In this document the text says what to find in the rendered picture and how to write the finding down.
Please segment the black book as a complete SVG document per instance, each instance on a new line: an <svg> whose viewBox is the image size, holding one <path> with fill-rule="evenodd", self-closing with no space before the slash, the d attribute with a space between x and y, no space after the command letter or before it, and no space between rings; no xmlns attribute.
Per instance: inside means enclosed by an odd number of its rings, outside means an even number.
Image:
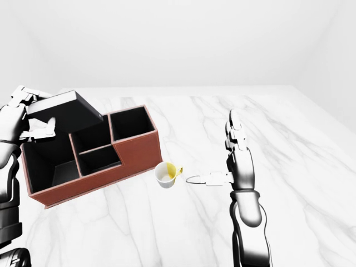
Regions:
<svg viewBox="0 0 356 267"><path fill-rule="evenodd" d="M69 134L103 122L102 115L76 91L32 103L27 113L42 122L54 117L56 128Z"/></svg>

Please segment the red-brown desk caddy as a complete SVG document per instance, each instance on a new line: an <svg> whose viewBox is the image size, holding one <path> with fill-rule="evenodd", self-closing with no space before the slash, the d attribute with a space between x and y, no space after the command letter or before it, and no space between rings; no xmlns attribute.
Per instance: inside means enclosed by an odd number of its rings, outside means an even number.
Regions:
<svg viewBox="0 0 356 267"><path fill-rule="evenodd" d="M146 106L107 113L103 122L53 141L22 145L29 197L52 207L153 169L159 133Z"/></svg>

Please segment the silver robot left hand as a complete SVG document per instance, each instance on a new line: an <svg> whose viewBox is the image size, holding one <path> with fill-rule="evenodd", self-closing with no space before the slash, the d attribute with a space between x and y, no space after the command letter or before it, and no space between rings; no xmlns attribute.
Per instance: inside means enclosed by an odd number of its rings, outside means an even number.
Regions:
<svg viewBox="0 0 356 267"><path fill-rule="evenodd" d="M49 119L45 128L31 130L27 116L28 106L49 97L51 94L47 92L18 86L11 94L9 103L0 108L0 141L20 145L27 141L55 137L54 117Z"/></svg>

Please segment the white and yellow mug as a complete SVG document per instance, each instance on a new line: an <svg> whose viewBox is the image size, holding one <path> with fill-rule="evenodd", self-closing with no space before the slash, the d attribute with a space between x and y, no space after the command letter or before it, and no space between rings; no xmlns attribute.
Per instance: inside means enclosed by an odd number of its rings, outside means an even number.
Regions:
<svg viewBox="0 0 356 267"><path fill-rule="evenodd" d="M182 172L183 167L181 165L174 165L170 162L161 162L154 169L156 180L164 189L172 187L176 177Z"/></svg>

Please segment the silver robot right hand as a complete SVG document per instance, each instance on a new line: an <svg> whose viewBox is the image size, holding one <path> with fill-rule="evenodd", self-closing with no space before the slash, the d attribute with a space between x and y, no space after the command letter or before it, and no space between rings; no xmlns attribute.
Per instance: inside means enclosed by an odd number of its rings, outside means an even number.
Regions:
<svg viewBox="0 0 356 267"><path fill-rule="evenodd" d="M230 183L234 190L253 189L255 186L254 165L251 152L246 144L237 110L229 112L229 120L225 124L225 148L229 151L226 164L228 172L211 172L207 175L196 175L186 179L190 184L221 186Z"/></svg>

